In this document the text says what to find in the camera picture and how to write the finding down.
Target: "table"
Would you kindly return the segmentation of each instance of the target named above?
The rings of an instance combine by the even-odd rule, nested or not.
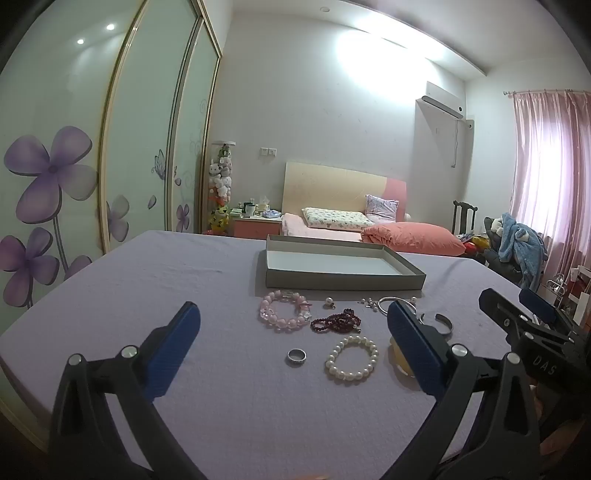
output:
[[[168,393],[154,404],[210,480],[313,474],[380,478],[434,404],[394,367],[386,318],[357,303],[385,292],[301,292],[313,303],[313,318],[329,313],[322,308],[327,296],[338,311],[353,308],[362,319],[362,334],[381,351],[369,378],[335,381],[324,360],[341,335],[308,327],[275,330],[258,319],[259,303],[269,291],[264,249],[260,240],[143,233],[81,270],[17,320],[0,337],[2,367],[29,408],[49,425],[69,355],[80,352],[95,360],[139,345],[190,300],[201,311],[201,331]],[[478,295],[493,287],[519,305],[515,285],[473,260],[404,256],[427,274],[422,292],[403,294],[419,297],[418,311],[427,321],[437,312],[451,318],[451,342],[476,355],[501,358],[509,351],[502,329],[478,309]],[[282,307],[287,315],[288,305]],[[303,366],[285,361],[291,348],[307,352]],[[338,363],[353,368],[366,358],[364,350],[350,348]],[[109,405],[131,458],[146,465],[118,402],[110,398]],[[476,408],[470,406],[451,449],[463,444]]]

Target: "butterfly decal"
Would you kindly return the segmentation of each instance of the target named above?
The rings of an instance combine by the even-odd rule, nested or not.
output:
[[[156,172],[160,180],[164,180],[166,176],[166,159],[162,150],[158,152],[158,155],[154,157],[154,166],[152,167],[152,173]]]

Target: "nightstand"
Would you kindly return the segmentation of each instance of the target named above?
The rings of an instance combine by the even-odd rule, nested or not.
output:
[[[236,238],[266,240],[267,235],[281,234],[281,217],[230,217],[230,235]]]

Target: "purple pillow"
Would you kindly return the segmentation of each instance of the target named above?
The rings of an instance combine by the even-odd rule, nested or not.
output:
[[[396,222],[398,200],[385,200],[373,195],[365,196],[365,216],[373,223]]]

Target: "purple flower decal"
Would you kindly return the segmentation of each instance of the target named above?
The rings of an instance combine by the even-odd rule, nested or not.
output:
[[[189,228],[189,206],[185,203],[185,208],[182,205],[177,207],[177,232],[182,232]]]
[[[61,208],[61,191],[74,200],[86,200],[95,191],[97,175],[87,165],[77,165],[92,148],[92,141],[76,127],[56,133],[51,152],[33,135],[17,138],[4,155],[6,168],[17,175],[36,177],[21,195],[17,218],[43,223]]]
[[[64,276],[64,281],[66,281],[72,275],[78,273],[84,267],[88,267],[88,265],[90,265],[91,263],[92,260],[86,255],[80,255],[79,257],[76,257],[74,261],[70,264],[70,268],[68,268],[68,271]]]
[[[25,247],[12,236],[0,241],[0,268],[14,272],[4,288],[4,302],[13,307],[24,307],[31,302],[33,279],[51,285],[57,278],[60,262],[56,257],[44,255],[53,243],[51,233],[41,227],[35,228]]]
[[[113,202],[113,209],[107,202],[107,224],[109,234],[118,242],[123,242],[129,232],[129,224],[123,220],[123,217],[129,212],[129,202],[123,195],[117,195]]]

